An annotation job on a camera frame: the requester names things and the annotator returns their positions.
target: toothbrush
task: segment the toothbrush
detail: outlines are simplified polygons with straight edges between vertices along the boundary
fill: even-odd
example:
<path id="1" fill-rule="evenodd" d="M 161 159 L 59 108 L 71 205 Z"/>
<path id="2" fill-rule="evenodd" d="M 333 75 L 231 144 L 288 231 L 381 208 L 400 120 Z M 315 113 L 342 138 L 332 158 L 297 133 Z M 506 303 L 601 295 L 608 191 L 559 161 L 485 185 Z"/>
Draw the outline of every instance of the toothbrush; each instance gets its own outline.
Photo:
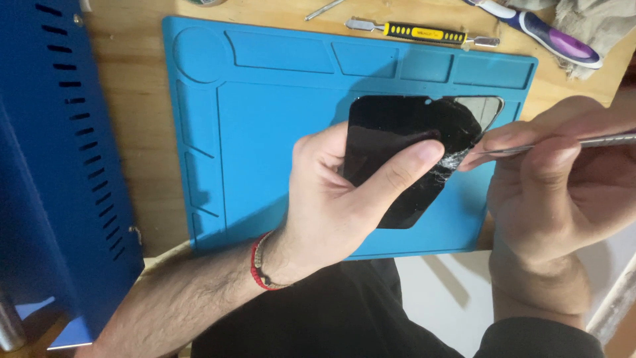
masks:
<path id="1" fill-rule="evenodd" d="M 464 0 L 464 2 L 478 6 L 511 27 L 525 32 L 548 51 L 564 60 L 591 69 L 599 69 L 603 66 L 603 59 L 592 47 L 546 24 L 529 11 L 516 11 L 492 0 Z"/>

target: wooden desk surface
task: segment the wooden desk surface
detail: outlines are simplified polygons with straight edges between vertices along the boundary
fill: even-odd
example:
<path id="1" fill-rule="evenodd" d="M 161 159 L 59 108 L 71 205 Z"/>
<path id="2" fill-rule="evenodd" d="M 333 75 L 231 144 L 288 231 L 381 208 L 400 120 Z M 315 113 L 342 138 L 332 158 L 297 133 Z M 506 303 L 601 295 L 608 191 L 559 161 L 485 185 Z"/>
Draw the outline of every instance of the wooden desk surface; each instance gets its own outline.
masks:
<path id="1" fill-rule="evenodd" d="M 539 59 L 522 112 L 530 120 L 559 100 L 584 95 L 609 105 L 636 48 L 632 32 L 612 49 L 605 65 L 585 82 L 568 81 L 556 60 L 530 37 L 460 0 L 346 0 L 306 22 L 305 15 L 330 0 L 227 0 L 199 7 L 186 0 L 90 0 L 85 14 L 100 80 L 109 105 L 123 172 L 143 233 L 146 257 L 188 239 L 161 19 L 166 15 L 377 38 L 347 29 L 351 16 L 403 21 L 496 36 L 497 52 Z M 540 13 L 550 17 L 549 12 Z"/>

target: black phone display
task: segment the black phone display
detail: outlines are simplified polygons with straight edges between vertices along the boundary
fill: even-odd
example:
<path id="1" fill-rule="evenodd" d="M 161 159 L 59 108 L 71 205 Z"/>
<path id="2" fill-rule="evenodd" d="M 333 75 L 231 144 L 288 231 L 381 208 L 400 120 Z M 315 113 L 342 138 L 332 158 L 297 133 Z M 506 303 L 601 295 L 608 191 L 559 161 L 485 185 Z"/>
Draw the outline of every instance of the black phone display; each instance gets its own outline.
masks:
<path id="1" fill-rule="evenodd" d="M 446 150 L 428 173 L 391 205 L 379 229 L 408 229 L 422 216 L 468 151 L 501 112 L 496 96 L 364 96 L 349 108 L 343 176 L 360 186 L 402 149 L 437 139 Z"/>

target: ventilation slot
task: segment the ventilation slot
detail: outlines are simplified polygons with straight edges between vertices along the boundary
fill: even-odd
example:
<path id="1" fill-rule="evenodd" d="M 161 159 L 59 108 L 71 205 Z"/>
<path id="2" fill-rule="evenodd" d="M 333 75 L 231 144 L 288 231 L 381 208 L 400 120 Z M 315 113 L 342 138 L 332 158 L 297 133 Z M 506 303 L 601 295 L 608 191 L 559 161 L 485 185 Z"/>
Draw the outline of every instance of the ventilation slot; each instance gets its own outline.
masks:
<path id="1" fill-rule="evenodd" d="M 123 239 L 123 236 L 120 236 L 120 237 L 117 239 L 117 241 L 115 241 L 115 243 L 113 243 L 113 244 L 111 245 L 110 251 L 113 251 L 113 250 L 117 247 L 117 244 L 119 244 L 119 242 L 121 241 L 121 239 Z"/>
<path id="2" fill-rule="evenodd" d="M 78 119 L 86 119 L 90 117 L 90 113 L 82 113 L 79 115 L 72 115 L 69 117 L 70 120 L 78 120 Z"/>
<path id="3" fill-rule="evenodd" d="M 108 180 L 104 180 L 103 182 L 97 184 L 93 189 L 91 189 L 93 192 L 97 192 L 99 189 L 105 187 L 108 185 Z"/>
<path id="4" fill-rule="evenodd" d="M 53 68 L 61 69 L 63 71 L 75 71 L 78 67 L 74 64 L 53 64 Z"/>
<path id="5" fill-rule="evenodd" d="M 111 206 L 107 207 L 106 209 L 104 209 L 104 211 L 99 213 L 99 217 L 103 217 L 104 215 L 108 214 L 108 212 L 111 211 L 114 207 L 115 205 L 111 204 Z"/>
<path id="6" fill-rule="evenodd" d="M 102 159 L 101 155 L 96 155 L 95 157 L 92 157 L 91 159 L 87 159 L 84 161 L 84 165 L 90 165 L 93 164 L 94 162 L 97 162 L 98 160 Z"/>
<path id="7" fill-rule="evenodd" d="M 125 249 L 126 247 L 122 247 L 121 250 L 117 253 L 117 255 L 115 255 L 115 257 L 113 257 L 113 261 L 117 261 L 117 259 L 119 258 L 119 256 L 121 255 L 121 253 L 123 252 L 123 249 Z"/>
<path id="8" fill-rule="evenodd" d="M 108 220 L 108 221 L 104 224 L 104 226 L 102 226 L 102 228 L 103 228 L 103 229 L 107 228 L 110 224 L 112 224 L 112 223 L 113 223 L 113 221 L 115 221 L 115 219 L 117 219 L 117 215 L 115 215 L 115 216 L 111 217 L 111 218 L 110 218 L 110 220 Z"/>
<path id="9" fill-rule="evenodd" d="M 100 197 L 98 200 L 95 201 L 95 205 L 100 205 L 101 203 L 103 203 L 106 199 L 108 199 L 109 197 L 111 197 L 112 193 L 108 192 L 106 195 Z"/>
<path id="10" fill-rule="evenodd" d="M 84 103 L 86 102 L 86 99 L 83 97 L 80 98 L 71 98 L 71 99 L 65 99 L 64 103 L 66 104 L 77 104 L 77 103 Z"/>
<path id="11" fill-rule="evenodd" d="M 76 136 L 83 136 L 84 134 L 88 134 L 88 133 L 93 133 L 95 131 L 95 129 L 91 128 L 86 128 L 86 129 L 82 129 L 81 131 L 77 131 L 75 132 Z"/>
<path id="12" fill-rule="evenodd" d="M 55 52 L 64 52 L 65 54 L 72 54 L 73 53 L 73 50 L 71 50 L 68 47 L 64 47 L 64 46 L 47 45 L 46 48 L 48 48 L 51 51 L 55 51 Z"/>
<path id="13" fill-rule="evenodd" d="M 53 26 L 48 26 L 48 25 L 42 25 L 42 30 L 47 31 L 47 32 L 51 32 L 51 33 L 54 33 L 54 34 L 64 35 L 64 36 L 69 34 L 66 30 L 59 29 L 59 28 L 53 27 Z"/>
<path id="14" fill-rule="evenodd" d="M 115 230 L 111 231 L 110 234 L 108 234 L 108 236 L 106 236 L 106 241 L 110 240 L 113 236 L 115 236 L 115 234 L 119 231 L 119 226 L 115 227 Z"/>
<path id="15" fill-rule="evenodd" d="M 50 8 L 48 6 L 36 4 L 36 9 L 38 9 L 39 11 L 45 12 L 45 13 L 49 13 L 51 15 L 58 16 L 58 17 L 62 16 L 62 12 L 61 11 L 53 9 L 53 8 Z"/>
<path id="16" fill-rule="evenodd" d="M 94 141 L 94 142 L 91 142 L 89 144 L 84 144 L 83 146 L 81 146 L 79 148 L 79 150 L 81 152 L 81 151 L 84 151 L 84 150 L 87 150 L 87 149 L 95 148 L 96 146 L 97 146 L 97 142 Z"/>
<path id="17" fill-rule="evenodd" d="M 93 179 L 99 176 L 101 173 L 105 172 L 104 168 L 94 171 L 88 175 L 88 179 Z"/>
<path id="18" fill-rule="evenodd" d="M 63 87 L 63 88 L 66 88 L 66 87 L 81 87 L 81 82 L 80 81 L 60 82 L 59 85 L 60 85 L 60 87 Z"/>

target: yellow and black handle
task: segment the yellow and black handle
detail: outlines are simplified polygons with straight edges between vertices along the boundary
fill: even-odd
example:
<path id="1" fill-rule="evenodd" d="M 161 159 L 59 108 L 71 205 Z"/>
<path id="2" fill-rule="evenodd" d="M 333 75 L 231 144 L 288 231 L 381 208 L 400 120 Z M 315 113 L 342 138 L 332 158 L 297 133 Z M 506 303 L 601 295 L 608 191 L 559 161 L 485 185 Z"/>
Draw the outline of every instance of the yellow and black handle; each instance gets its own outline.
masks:
<path id="1" fill-rule="evenodd" d="M 384 24 L 384 34 L 395 38 L 414 39 L 417 41 L 448 43 L 463 45 L 466 33 L 461 31 L 422 27 L 420 25 L 404 24 L 402 22 L 387 22 Z"/>

